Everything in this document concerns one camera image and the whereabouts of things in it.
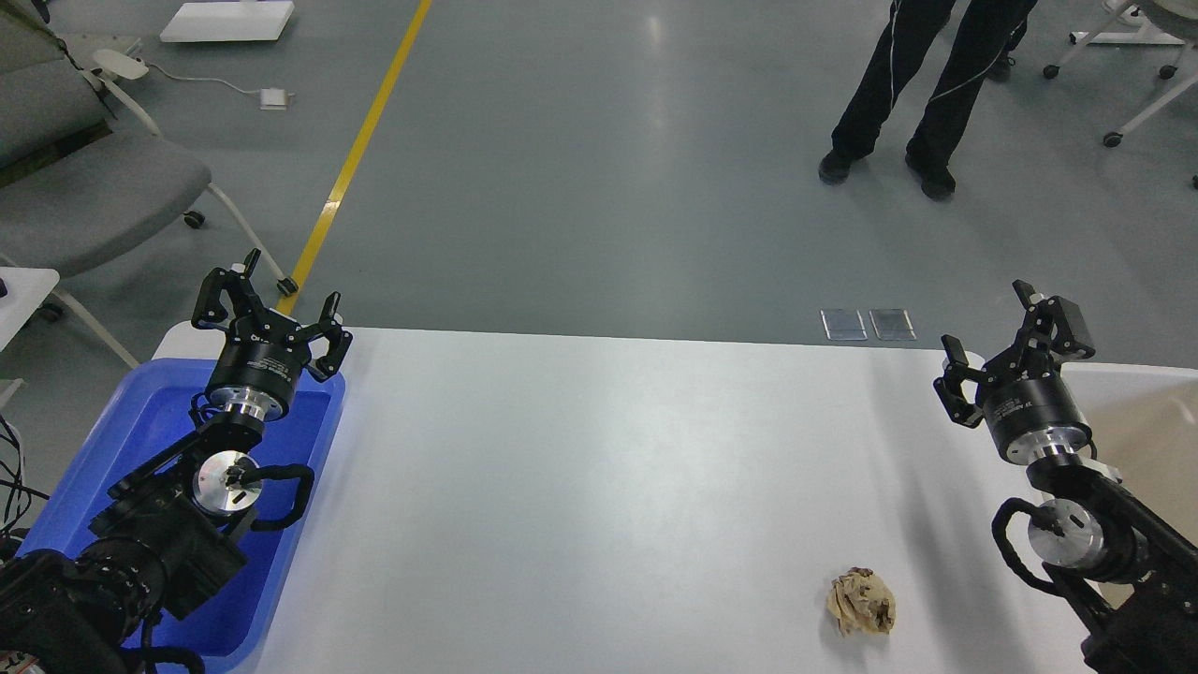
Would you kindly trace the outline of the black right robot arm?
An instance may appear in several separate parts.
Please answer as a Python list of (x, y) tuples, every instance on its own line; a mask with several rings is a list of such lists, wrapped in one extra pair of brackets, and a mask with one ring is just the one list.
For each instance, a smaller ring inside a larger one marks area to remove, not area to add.
[(1061, 368), (1095, 354), (1081, 308), (1014, 281), (1022, 323), (1014, 342), (972, 368), (944, 334), (933, 387), (956, 425), (985, 426), (998, 456), (1022, 466), (1040, 504), (1002, 503), (991, 534), (1025, 585), (1065, 600), (1087, 627), (1081, 652), (1096, 673), (1193, 673), (1194, 545), (1097, 457), (1093, 429)]

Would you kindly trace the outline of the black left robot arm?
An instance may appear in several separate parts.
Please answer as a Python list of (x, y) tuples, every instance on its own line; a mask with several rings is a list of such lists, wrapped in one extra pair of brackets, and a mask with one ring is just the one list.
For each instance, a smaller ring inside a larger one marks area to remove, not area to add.
[(327, 381), (353, 341), (329, 293), (311, 324), (270, 310), (252, 285), (260, 251), (211, 271), (192, 324), (219, 330), (220, 356), (193, 397), (193, 430), (117, 479), (77, 558), (31, 549), (4, 564), (4, 670), (202, 673), (200, 655), (155, 646), (164, 613), (184, 619), (248, 564), (240, 538), (283, 532), (311, 503), (305, 463), (260, 464), (254, 447), (285, 418), (302, 375)]

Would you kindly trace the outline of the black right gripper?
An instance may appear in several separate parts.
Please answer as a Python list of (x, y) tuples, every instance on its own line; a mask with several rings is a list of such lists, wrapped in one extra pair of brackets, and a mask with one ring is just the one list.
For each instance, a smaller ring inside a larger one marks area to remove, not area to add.
[[(1047, 455), (1079, 453), (1094, 432), (1073, 400), (1061, 366), (1096, 354), (1081, 306), (1014, 280), (1023, 323), (1014, 344), (992, 359), (992, 374), (974, 370), (958, 338), (940, 338), (945, 362), (933, 389), (950, 421), (966, 429), (985, 423), (998, 456), (1028, 466)], [(975, 402), (963, 385), (978, 384)]]

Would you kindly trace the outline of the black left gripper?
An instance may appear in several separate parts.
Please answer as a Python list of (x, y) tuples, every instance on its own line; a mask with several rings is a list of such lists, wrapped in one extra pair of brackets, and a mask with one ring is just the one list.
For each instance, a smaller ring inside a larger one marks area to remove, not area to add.
[[(290, 411), (303, 368), (321, 383), (341, 370), (353, 334), (338, 315), (341, 293), (326, 297), (311, 324), (266, 318), (266, 306), (252, 283), (259, 257), (260, 249), (253, 248), (242, 263), (207, 273), (196, 295), (192, 326), (223, 330), (226, 336), (205, 387), (207, 400), (218, 405), (248, 401), (264, 409), (265, 421), (274, 421)], [(295, 332), (297, 341), (288, 341)], [(325, 353), (314, 357), (311, 344), (321, 340)]]

